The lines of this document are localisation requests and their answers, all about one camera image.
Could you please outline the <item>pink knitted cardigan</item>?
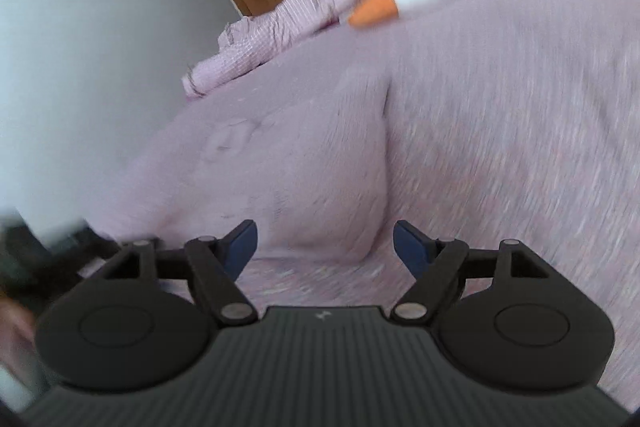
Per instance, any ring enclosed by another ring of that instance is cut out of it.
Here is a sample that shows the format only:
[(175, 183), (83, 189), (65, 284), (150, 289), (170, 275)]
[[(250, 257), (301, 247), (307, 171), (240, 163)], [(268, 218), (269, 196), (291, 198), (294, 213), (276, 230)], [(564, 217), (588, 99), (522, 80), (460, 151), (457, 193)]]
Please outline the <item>pink knitted cardigan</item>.
[(306, 101), (224, 118), (206, 98), (162, 130), (91, 217), (112, 239), (170, 246), (258, 228), (262, 259), (357, 262), (387, 204), (390, 78), (355, 67)]

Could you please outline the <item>floral pink bedspread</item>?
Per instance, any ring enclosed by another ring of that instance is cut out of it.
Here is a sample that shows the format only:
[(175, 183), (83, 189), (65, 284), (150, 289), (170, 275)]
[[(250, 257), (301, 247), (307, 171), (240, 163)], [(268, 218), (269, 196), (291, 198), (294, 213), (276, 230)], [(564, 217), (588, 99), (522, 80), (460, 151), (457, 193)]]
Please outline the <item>floral pink bedspread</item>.
[(638, 407), (639, 0), (456, 0), (337, 27), (185, 110), (212, 98), (221, 117), (262, 115), (355, 67), (390, 78), (381, 228), (357, 262), (257, 249), (240, 280), (254, 305), (391, 305), (411, 282), (392, 248), (399, 220), (477, 248), (514, 237), (611, 317), (602, 386)]

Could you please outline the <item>pink checkered quilt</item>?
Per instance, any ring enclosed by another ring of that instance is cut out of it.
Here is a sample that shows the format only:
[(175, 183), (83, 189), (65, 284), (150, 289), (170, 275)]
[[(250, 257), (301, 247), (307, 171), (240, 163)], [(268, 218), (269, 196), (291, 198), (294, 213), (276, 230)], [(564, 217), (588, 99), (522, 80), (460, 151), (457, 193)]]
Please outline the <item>pink checkered quilt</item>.
[(442, 0), (283, 0), (272, 11), (244, 17), (218, 38), (218, 53), (181, 79), (188, 98), (204, 98), (335, 23), (373, 27), (427, 10)]

